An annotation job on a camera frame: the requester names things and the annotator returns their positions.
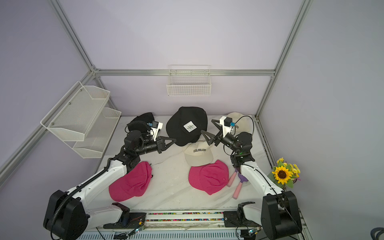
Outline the black cap with white patch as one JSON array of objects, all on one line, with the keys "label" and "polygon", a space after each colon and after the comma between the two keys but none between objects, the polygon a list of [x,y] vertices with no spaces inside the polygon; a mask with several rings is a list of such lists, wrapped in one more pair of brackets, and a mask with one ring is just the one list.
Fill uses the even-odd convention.
[{"label": "black cap with white patch", "polygon": [[183,147],[196,143],[201,131],[206,131],[208,117],[204,109],[199,107],[180,107],[168,120],[166,131],[170,138],[176,139],[176,145]]}]

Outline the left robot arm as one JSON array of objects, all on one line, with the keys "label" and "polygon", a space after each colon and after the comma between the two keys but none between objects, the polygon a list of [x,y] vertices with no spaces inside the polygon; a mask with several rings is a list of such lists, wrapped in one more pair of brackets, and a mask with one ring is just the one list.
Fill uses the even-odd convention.
[{"label": "left robot arm", "polygon": [[176,141],[163,136],[149,140],[144,139],[140,131],[128,132],[120,152],[109,158],[101,171],[68,191],[58,190],[50,196],[44,228],[59,240],[76,240],[83,232],[99,226],[129,226],[133,219],[128,207],[114,202],[107,207],[90,209],[90,203],[112,183],[135,169],[141,155],[162,153]]}]

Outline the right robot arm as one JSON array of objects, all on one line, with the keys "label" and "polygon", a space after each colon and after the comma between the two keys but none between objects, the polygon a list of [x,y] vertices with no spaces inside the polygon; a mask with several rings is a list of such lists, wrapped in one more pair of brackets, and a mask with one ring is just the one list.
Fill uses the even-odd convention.
[{"label": "right robot arm", "polygon": [[260,170],[251,154],[253,135],[247,132],[232,135],[235,124],[227,116],[212,120],[212,123],[219,130],[217,134],[201,131],[208,145],[223,144],[231,149],[233,167],[263,198],[261,207],[253,202],[242,203],[239,218],[261,226],[270,240],[301,235],[303,226],[297,198],[291,191],[281,189]]}]

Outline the cream Colorado cap front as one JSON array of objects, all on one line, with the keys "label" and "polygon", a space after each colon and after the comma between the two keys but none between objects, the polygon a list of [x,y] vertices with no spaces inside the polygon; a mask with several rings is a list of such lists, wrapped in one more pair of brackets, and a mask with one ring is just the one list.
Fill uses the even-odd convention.
[{"label": "cream Colorado cap front", "polygon": [[189,143],[183,147],[185,160],[191,167],[200,167],[210,164],[213,160],[213,154],[206,141],[197,141]]}]

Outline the cream colorado cap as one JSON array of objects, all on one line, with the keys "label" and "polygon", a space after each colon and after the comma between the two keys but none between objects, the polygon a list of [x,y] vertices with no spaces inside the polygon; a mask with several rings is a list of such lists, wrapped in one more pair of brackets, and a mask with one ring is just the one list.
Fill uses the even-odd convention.
[{"label": "cream colorado cap", "polygon": [[246,132],[250,134],[254,133],[254,122],[250,116],[246,116],[237,112],[232,112],[232,113],[229,113],[227,117],[232,118],[233,123],[235,123],[235,126],[231,131],[231,134],[233,136],[237,136],[242,132]]},{"label": "cream colorado cap", "polygon": [[213,154],[206,141],[197,141],[189,143],[183,147],[185,160],[191,167],[200,167],[210,164],[213,160]]}]

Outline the cream Colorado cap back right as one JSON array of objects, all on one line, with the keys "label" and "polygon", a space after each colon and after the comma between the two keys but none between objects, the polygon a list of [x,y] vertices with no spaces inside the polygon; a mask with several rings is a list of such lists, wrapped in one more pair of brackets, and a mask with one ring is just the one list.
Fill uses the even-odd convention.
[{"label": "cream Colorado cap back right", "polygon": [[235,126],[231,131],[231,134],[233,136],[237,136],[242,132],[246,132],[250,134],[254,133],[254,122],[250,116],[246,116],[237,112],[232,112],[232,113],[229,113],[227,117],[232,118],[233,123],[235,123]]}]

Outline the plain black cap back left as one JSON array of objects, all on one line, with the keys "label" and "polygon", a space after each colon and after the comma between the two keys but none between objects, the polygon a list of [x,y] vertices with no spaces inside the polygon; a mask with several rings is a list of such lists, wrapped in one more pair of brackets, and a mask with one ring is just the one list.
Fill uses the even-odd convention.
[{"label": "plain black cap back left", "polygon": [[129,124],[127,124],[127,127],[130,132],[138,130],[142,134],[146,134],[151,128],[149,124],[151,124],[154,120],[155,118],[153,113],[144,113],[140,116],[135,117]]}]

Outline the right magenta cap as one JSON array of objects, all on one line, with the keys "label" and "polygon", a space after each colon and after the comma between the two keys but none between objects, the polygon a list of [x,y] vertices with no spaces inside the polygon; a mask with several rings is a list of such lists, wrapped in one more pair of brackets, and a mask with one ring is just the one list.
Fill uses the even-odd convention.
[{"label": "right magenta cap", "polygon": [[213,164],[191,167],[188,180],[193,188],[213,195],[228,184],[229,169],[225,163],[217,160]]}]

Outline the magenta cap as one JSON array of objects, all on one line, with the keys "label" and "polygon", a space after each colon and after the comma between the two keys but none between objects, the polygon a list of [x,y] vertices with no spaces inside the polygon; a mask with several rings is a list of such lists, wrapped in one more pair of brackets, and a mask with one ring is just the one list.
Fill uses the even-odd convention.
[{"label": "magenta cap", "polygon": [[191,167],[188,180],[193,188],[213,195],[228,184],[229,169],[225,163],[217,160],[213,164]]},{"label": "magenta cap", "polygon": [[109,186],[110,197],[115,202],[141,197],[146,192],[152,177],[151,165],[148,162],[140,162],[132,171]]}]

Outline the purple pink garden fork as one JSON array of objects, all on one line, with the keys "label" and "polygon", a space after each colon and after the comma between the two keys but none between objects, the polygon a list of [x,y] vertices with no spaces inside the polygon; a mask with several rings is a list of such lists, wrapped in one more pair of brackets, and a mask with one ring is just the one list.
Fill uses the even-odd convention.
[{"label": "purple pink garden fork", "polygon": [[227,187],[231,187],[235,178],[237,177],[237,174],[238,174],[238,170],[235,169],[234,173],[231,175],[231,177],[229,178],[229,181],[228,181],[228,184],[227,184]]}]

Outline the left magenta cap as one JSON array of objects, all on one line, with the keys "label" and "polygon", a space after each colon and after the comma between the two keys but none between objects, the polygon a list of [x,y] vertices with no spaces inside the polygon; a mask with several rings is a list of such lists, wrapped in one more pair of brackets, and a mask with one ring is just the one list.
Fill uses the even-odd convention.
[{"label": "left magenta cap", "polygon": [[151,165],[148,162],[140,162],[132,171],[109,186],[110,197],[115,202],[141,197],[146,192],[152,177]]}]

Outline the sunflower bouquet in pot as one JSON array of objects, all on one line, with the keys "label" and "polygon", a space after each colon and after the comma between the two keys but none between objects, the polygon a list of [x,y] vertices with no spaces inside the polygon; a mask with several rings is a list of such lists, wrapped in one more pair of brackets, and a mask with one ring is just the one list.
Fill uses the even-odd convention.
[{"label": "sunflower bouquet in pot", "polygon": [[280,158],[277,165],[268,174],[268,178],[278,187],[286,190],[294,188],[294,184],[301,180],[300,174],[301,170],[296,164],[288,163],[284,158]]}]

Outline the white two-tier mesh shelf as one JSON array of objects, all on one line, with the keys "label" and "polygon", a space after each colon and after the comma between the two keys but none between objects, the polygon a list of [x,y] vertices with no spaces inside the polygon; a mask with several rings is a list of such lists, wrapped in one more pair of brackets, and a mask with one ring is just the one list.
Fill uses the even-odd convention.
[{"label": "white two-tier mesh shelf", "polygon": [[41,125],[83,159],[103,157],[121,112],[107,107],[110,91],[77,82]]}]

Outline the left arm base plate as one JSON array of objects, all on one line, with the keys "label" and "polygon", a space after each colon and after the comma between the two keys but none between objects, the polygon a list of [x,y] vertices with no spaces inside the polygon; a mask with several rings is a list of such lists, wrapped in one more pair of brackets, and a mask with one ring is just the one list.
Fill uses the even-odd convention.
[{"label": "left arm base plate", "polygon": [[138,229],[144,225],[146,216],[146,213],[123,214],[118,222],[105,224],[103,229]]}]

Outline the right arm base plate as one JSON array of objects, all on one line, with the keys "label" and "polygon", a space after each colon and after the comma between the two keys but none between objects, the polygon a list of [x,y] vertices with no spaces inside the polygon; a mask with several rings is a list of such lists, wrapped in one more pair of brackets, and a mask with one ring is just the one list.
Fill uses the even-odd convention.
[{"label": "right arm base plate", "polygon": [[261,227],[261,225],[245,219],[238,214],[237,211],[224,211],[224,226],[226,228],[235,228],[235,227]]}]

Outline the aluminium front rail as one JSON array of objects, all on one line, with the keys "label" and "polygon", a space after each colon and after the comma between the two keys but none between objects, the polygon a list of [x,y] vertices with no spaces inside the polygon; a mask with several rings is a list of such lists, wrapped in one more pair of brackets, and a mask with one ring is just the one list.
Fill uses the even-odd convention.
[{"label": "aluminium front rail", "polygon": [[224,226],[224,211],[148,211],[138,229],[85,231],[81,240],[266,240],[262,227]]}]

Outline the aluminium cage frame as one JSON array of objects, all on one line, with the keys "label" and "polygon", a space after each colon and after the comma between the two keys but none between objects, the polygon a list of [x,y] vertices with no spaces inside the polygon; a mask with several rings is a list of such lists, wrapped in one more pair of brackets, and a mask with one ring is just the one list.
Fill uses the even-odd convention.
[{"label": "aluminium cage frame", "polygon": [[168,88],[189,86],[201,97],[211,76],[274,76],[277,70],[96,69],[60,1],[1,1],[1,188],[46,132],[80,144],[81,158],[99,158],[116,128],[116,109],[100,76],[168,77]]}]

